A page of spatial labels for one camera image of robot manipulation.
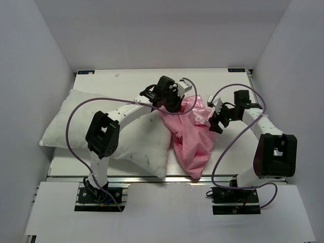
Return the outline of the pink pillowcase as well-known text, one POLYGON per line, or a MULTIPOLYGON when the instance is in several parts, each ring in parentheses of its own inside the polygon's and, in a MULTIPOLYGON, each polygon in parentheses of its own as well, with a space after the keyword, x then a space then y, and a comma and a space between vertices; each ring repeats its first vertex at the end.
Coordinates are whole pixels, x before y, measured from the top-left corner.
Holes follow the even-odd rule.
POLYGON ((212 111, 205 107, 200 95, 185 97, 181 104, 183 115, 161 113, 171 131, 173 147, 182 170, 191 178, 199 179, 206 167, 216 141, 216 133, 209 130, 212 111))

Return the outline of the white pillow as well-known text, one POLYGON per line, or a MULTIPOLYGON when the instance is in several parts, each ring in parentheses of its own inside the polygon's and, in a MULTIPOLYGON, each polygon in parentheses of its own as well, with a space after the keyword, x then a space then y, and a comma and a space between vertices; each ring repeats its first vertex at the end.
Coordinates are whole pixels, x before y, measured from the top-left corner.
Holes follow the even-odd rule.
MULTIPOLYGON (((72 89, 68 97, 51 121, 39 145, 67 149, 69 146, 76 154, 89 153, 86 134, 97 111, 108 113, 122 106, 122 103, 96 100, 73 110, 81 102, 100 97, 99 94, 84 93, 72 89)), ((171 133, 164 125, 158 111, 136 119, 119 134, 118 147, 111 160, 122 164, 130 161, 149 174, 163 179, 167 175, 168 149, 171 133)))

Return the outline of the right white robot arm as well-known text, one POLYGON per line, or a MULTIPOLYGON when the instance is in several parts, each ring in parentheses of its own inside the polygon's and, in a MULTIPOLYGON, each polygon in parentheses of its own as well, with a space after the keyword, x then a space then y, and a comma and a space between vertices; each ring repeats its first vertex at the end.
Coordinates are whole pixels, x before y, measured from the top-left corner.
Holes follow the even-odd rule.
POLYGON ((210 96, 207 105, 214 109, 209 118, 210 131, 222 134, 230 122, 241 121, 258 140, 252 166, 236 175, 234 184, 229 186, 228 194, 233 201, 242 201, 249 189, 295 174, 297 138, 278 129, 265 115, 263 106, 250 100, 249 91, 234 92, 232 107, 218 96, 210 96))

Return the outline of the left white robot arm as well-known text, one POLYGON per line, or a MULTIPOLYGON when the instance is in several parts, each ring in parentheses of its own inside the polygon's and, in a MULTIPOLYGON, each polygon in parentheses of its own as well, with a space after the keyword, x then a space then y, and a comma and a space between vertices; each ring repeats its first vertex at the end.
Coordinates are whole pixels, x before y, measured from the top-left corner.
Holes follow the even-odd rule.
POLYGON ((176 82, 162 76, 156 85, 150 85, 140 92, 133 103, 108 113, 98 111, 94 114, 86 134, 91 172, 84 179, 84 186, 94 201, 106 200, 109 157, 118 147, 120 131, 141 116, 151 113, 154 107, 164 106, 168 112, 179 112, 185 93, 191 89, 192 85, 183 79, 176 82))

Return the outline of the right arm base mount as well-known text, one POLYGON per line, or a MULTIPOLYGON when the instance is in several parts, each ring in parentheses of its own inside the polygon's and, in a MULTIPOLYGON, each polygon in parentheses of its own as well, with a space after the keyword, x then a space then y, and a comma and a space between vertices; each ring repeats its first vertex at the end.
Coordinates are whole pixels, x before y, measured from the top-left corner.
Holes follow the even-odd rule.
POLYGON ((212 200, 213 215, 261 214, 257 191, 211 187, 206 197, 212 200))

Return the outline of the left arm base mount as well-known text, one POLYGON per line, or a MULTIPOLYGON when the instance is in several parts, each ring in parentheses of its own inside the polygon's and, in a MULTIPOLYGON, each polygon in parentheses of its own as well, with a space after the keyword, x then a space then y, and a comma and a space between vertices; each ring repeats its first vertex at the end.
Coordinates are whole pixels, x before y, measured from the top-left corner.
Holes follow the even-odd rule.
POLYGON ((110 195, 99 188, 92 186, 87 178, 83 178, 74 206, 75 212, 122 212, 126 206, 126 189, 122 187, 103 186, 110 195))

